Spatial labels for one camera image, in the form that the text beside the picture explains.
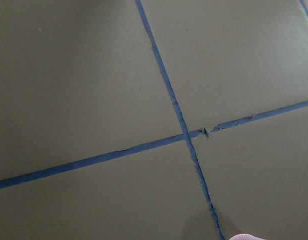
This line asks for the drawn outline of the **pink mesh pen holder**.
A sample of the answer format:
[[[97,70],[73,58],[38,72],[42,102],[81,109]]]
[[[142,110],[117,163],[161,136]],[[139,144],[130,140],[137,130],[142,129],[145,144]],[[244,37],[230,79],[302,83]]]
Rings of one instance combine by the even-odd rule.
[[[241,233],[231,237],[229,240],[260,240],[260,238],[252,236],[250,234]]]

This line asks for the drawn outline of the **long blue tape strip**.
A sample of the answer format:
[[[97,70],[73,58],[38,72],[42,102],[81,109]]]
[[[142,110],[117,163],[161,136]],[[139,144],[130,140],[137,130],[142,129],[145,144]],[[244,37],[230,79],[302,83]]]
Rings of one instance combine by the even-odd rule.
[[[224,240],[225,236],[224,236],[224,233],[223,233],[223,231],[221,229],[221,226],[220,226],[220,223],[219,223],[219,217],[218,217],[217,212],[215,210],[215,207],[214,207],[214,205],[212,203],[212,200],[211,200],[211,197],[210,197],[210,194],[209,194],[209,190],[208,190],[208,186],[207,186],[204,174],[202,172],[202,169],[201,169],[198,157],[197,157],[196,150],[195,150],[195,148],[193,146],[193,143],[192,143],[189,131],[188,131],[188,127],[187,127],[186,121],[185,121],[185,119],[183,117],[181,108],[179,106],[179,103],[177,101],[175,92],[174,92],[173,87],[171,85],[171,82],[170,82],[167,70],[165,68],[163,59],[162,59],[161,54],[159,52],[159,49],[157,47],[157,44],[156,44],[154,35],[152,33],[149,21],[147,19],[145,10],[143,8],[142,2],[140,0],[137,0],[137,1],[135,1],[135,4],[136,4],[136,7],[138,9],[140,18],[142,20],[144,29],[147,32],[147,35],[148,35],[149,40],[151,42],[153,54],[155,56],[155,59],[156,59],[159,71],[160,71],[160,73],[162,75],[162,78],[163,78],[164,84],[166,86],[167,92],[169,94],[169,97],[170,97],[170,99],[172,101],[172,105],[173,105],[173,108],[174,108],[174,111],[175,111],[178,123],[179,123],[179,125],[181,127],[182,134],[184,136],[184,139],[185,139],[188,151],[190,153],[191,159],[194,162],[194,167],[195,167],[195,170],[197,172],[197,176],[198,176],[198,179],[199,179],[199,182],[200,182],[200,185],[201,185],[204,197],[206,199],[206,202],[207,202],[207,205],[208,205],[208,208],[209,208],[209,212],[210,212],[211,218],[213,220],[213,224],[214,224],[216,233],[217,233],[218,238],[220,240]]]

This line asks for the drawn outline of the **crossing blue tape strip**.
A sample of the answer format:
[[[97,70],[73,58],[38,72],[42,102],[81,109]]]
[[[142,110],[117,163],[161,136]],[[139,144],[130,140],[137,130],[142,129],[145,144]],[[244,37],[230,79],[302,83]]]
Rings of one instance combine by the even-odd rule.
[[[236,127],[238,125],[247,124],[247,123],[250,123],[250,122],[253,122],[253,121],[257,121],[257,120],[269,118],[269,117],[272,117],[272,116],[284,114],[284,113],[287,113],[287,112],[290,112],[290,111],[295,111],[295,110],[305,108],[305,107],[308,107],[308,100],[300,102],[300,103],[292,104],[292,105],[289,105],[289,106],[269,110],[269,111],[266,111],[266,112],[253,114],[251,116],[246,116],[246,117],[239,118],[239,119],[236,119],[236,120],[220,123],[220,124],[216,125],[211,131],[209,131],[205,128],[194,130],[194,131],[189,132],[189,136],[191,138],[197,137],[199,135],[209,136],[211,133],[218,132],[220,130],[233,128],[233,127]],[[162,146],[165,146],[165,145],[173,144],[173,143],[183,141],[183,140],[185,140],[185,137],[183,136],[183,134],[179,134],[179,135],[170,136],[170,137],[166,137],[166,138],[163,138],[163,139],[143,143],[143,144],[140,144],[140,145],[136,145],[136,146],[130,147],[128,149],[108,152],[108,153],[105,153],[105,154],[85,158],[85,159],[82,159],[82,160],[77,160],[77,161],[74,161],[74,162],[69,162],[69,163],[49,167],[49,168],[46,168],[46,169],[41,169],[41,170],[38,170],[38,171],[22,174],[22,175],[19,175],[19,176],[14,176],[14,177],[11,177],[11,178],[3,179],[3,180],[0,180],[0,190],[4,189],[4,188],[9,188],[9,187],[12,187],[12,186],[24,184],[24,183],[27,183],[27,182],[39,180],[39,179],[42,179],[42,178],[47,178],[47,177],[50,177],[50,176],[53,176],[53,175],[65,173],[65,172],[68,172],[68,171],[76,170],[76,169],[79,169],[79,168],[91,166],[91,165],[94,165],[94,164],[106,162],[106,161],[109,161],[109,160],[117,159],[117,158],[120,158],[120,157],[125,157],[125,156],[132,155],[132,154],[135,154],[135,153],[147,151],[147,150],[150,150],[150,149],[162,147]]]

